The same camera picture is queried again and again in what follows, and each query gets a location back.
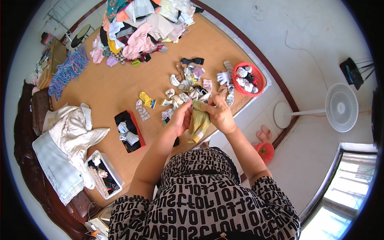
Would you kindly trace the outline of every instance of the bamboo mat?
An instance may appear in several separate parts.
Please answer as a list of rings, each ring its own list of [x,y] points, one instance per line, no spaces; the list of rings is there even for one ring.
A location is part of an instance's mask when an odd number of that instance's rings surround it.
[[[200,57],[205,59],[202,66],[205,73],[202,79],[212,80],[212,94],[217,93],[219,87],[216,82],[216,74],[226,71],[223,61],[229,60],[233,66],[241,61],[252,62],[232,39],[203,16],[195,14],[194,20],[195,24],[188,27],[190,33],[181,38],[179,43],[165,43],[168,51],[153,53],[149,62],[140,63],[137,66],[132,66],[130,63],[125,65],[118,63],[110,67],[106,64],[107,57],[100,64],[93,63],[89,52],[93,50],[92,41],[99,31],[97,29],[83,43],[86,46],[88,57],[91,59],[88,66],[79,76],[78,82],[71,81],[67,84],[58,103],[53,100],[54,110],[65,103],[73,106],[86,103],[92,110],[93,129],[101,127],[111,129],[100,143],[88,149],[88,156],[95,150],[106,153],[125,184],[119,194],[108,200],[103,199],[96,189],[89,190],[101,207],[126,193],[137,165],[163,128],[161,112],[170,107],[160,104],[166,98],[165,91],[169,88],[174,88],[176,94],[179,94],[177,87],[171,85],[169,77],[171,74],[177,73],[175,65],[181,58]],[[135,108],[141,91],[158,101],[154,109],[146,107],[151,117],[145,122],[141,120]],[[231,110],[233,114],[236,114],[251,98],[241,95],[237,91],[234,96],[235,101]],[[119,132],[114,121],[114,116],[125,110],[134,112],[147,144],[146,147],[129,154],[119,140]],[[216,128],[211,125],[203,139],[210,136],[215,130]],[[187,131],[180,136],[180,145],[173,148],[170,156],[196,146],[196,144],[187,143],[186,134]]]

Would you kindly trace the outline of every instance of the cushion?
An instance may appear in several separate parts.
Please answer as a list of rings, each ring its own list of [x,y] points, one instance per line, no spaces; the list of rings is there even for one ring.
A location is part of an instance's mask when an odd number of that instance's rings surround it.
[[[67,155],[45,132],[32,143],[37,159],[47,179],[66,206],[84,188],[81,173],[68,161]]]

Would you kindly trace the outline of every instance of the yellow and white sock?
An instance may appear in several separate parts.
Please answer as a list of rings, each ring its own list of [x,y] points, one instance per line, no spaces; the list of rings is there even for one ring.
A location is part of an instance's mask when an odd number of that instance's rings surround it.
[[[140,99],[144,102],[145,106],[155,108],[156,100],[150,98],[145,92],[140,93]]]
[[[188,131],[188,143],[198,143],[211,124],[208,113],[200,108],[202,104],[205,103],[198,101],[192,103],[193,111]]]

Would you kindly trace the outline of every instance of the white plastic box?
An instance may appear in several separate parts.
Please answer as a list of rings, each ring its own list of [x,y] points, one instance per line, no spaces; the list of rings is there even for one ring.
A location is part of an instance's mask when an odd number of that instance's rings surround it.
[[[114,195],[116,195],[118,192],[120,192],[122,190],[122,186],[124,185],[124,181],[123,179],[120,177],[120,175],[117,173],[116,169],[113,167],[113,165],[111,164],[111,162],[109,161],[109,158],[107,157],[107,155],[103,152],[99,152],[98,150],[96,150],[94,153],[92,153],[92,155],[87,159],[87,161],[84,163],[85,167],[87,168],[88,170],[88,162],[89,161],[92,161],[92,157],[95,155],[95,154],[99,154],[100,158],[101,158],[101,161],[104,163],[105,167],[107,168],[109,174],[113,177],[113,179],[115,180],[116,184],[119,186],[119,189],[114,191],[112,194],[110,194],[109,196],[105,196],[103,194],[103,192],[97,188],[97,190],[99,191],[99,193],[102,195],[102,197],[104,199],[109,199],[111,197],[113,197]]]

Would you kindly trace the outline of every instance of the electric fan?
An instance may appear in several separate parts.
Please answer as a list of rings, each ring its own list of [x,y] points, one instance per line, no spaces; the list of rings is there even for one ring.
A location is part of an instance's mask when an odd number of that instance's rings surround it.
[[[286,128],[292,116],[314,113],[326,113],[329,123],[336,131],[347,132],[358,119],[359,106],[356,95],[348,85],[336,83],[327,93],[324,109],[292,113],[289,106],[281,102],[275,106],[273,117],[279,128]]]

